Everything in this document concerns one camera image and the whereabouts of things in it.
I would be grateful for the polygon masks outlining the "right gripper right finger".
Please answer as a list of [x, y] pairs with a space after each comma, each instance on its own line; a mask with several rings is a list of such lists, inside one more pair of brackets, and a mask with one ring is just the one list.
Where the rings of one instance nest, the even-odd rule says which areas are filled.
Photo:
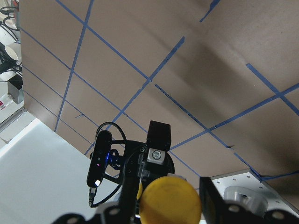
[[199, 180], [199, 196], [202, 213], [207, 224], [223, 224], [226, 204], [210, 177]]

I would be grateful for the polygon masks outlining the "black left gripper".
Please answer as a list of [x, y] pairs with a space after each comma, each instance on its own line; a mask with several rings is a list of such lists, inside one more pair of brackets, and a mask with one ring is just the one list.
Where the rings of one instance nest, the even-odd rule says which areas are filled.
[[146, 143], [132, 140], [126, 143], [124, 162], [121, 167], [122, 183], [124, 164], [132, 154], [143, 154], [140, 180], [144, 181], [146, 185], [157, 178], [175, 174], [174, 162], [169, 155], [170, 146], [171, 126], [151, 120]]

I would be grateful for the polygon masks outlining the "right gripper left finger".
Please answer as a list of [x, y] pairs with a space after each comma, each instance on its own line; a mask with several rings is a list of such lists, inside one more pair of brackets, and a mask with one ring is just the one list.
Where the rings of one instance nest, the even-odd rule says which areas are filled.
[[119, 199], [121, 224], [140, 224], [137, 193], [140, 184], [140, 167], [143, 154], [132, 154], [123, 168], [123, 183]]

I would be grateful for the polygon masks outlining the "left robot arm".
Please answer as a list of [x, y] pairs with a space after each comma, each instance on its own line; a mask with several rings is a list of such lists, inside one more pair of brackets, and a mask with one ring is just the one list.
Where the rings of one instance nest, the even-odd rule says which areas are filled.
[[120, 204], [138, 201], [140, 184], [147, 188], [160, 177], [176, 176], [174, 162], [169, 155], [170, 146], [171, 126], [150, 121], [145, 143], [136, 147], [125, 159]]

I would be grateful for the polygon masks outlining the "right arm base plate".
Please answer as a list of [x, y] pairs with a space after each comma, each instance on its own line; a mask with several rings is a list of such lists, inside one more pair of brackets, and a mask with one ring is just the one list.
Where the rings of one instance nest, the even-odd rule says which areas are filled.
[[238, 171], [211, 177], [225, 203], [236, 204], [258, 218], [272, 223], [297, 224], [299, 210], [287, 202], [252, 171]]

